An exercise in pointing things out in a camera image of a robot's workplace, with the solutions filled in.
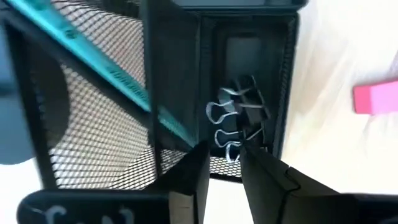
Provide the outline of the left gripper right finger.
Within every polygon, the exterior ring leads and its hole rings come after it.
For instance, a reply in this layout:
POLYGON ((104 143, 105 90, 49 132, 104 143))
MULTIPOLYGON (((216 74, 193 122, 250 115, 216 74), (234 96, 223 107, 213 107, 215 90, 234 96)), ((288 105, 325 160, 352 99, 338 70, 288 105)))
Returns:
POLYGON ((241 174, 254 224, 398 224, 398 195, 339 193, 258 147, 241 174))

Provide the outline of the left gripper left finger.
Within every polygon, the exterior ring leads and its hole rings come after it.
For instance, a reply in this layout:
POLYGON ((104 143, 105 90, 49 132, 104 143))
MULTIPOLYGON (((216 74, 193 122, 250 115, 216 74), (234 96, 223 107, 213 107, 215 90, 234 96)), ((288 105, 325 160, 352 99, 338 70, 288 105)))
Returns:
POLYGON ((143 190, 40 190, 17 208, 18 224, 203 224, 210 148, 203 141, 143 190))

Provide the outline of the black binder clip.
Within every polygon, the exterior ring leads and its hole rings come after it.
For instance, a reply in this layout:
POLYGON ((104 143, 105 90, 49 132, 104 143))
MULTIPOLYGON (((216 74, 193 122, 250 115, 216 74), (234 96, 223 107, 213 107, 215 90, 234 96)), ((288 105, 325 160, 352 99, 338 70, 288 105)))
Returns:
POLYGON ((228 85, 221 86, 217 99, 218 102, 208 102, 205 109, 207 118, 213 124, 221 124, 226 117, 232 115, 243 115, 251 125, 271 117, 253 75, 240 75, 228 85), (225 113, 214 118, 214 107, 224 109, 225 113))
POLYGON ((263 128, 255 128, 251 131, 225 131, 224 129, 218 129, 214 133, 214 142, 218 148, 224 149, 227 163, 234 164, 240 159, 238 151, 243 147, 244 143, 261 139, 263 135, 263 128))

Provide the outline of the teal pen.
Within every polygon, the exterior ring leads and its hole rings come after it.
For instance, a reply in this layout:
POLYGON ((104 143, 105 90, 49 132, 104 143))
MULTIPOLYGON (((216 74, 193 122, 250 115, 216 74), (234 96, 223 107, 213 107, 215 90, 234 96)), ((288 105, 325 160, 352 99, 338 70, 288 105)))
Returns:
POLYGON ((123 95, 150 112, 144 26, 100 0, 6 0, 123 95))

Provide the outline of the pink eraser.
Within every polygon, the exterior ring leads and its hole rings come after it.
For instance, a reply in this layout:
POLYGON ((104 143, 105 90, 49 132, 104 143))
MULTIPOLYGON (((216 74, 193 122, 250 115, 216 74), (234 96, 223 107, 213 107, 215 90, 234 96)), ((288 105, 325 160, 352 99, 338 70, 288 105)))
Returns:
POLYGON ((398 81, 355 86, 353 102, 357 114, 398 112, 398 81))

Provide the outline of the black mesh desk organizer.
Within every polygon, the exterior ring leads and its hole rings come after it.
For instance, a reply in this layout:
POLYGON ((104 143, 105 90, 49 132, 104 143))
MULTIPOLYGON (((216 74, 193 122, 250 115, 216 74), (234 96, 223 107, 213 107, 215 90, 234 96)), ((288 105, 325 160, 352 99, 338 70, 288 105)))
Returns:
POLYGON ((65 62, 70 116, 66 133, 50 147, 40 111, 28 110, 34 133, 34 172, 44 189, 144 189, 196 145, 210 148, 210 177, 241 182, 240 159, 229 164, 214 142, 218 129, 263 128, 259 146, 282 155, 299 11, 308 0, 100 0, 144 26, 145 88, 150 128, 130 116, 65 62), (271 117, 248 124, 232 115, 207 118, 221 86, 253 75, 271 117))

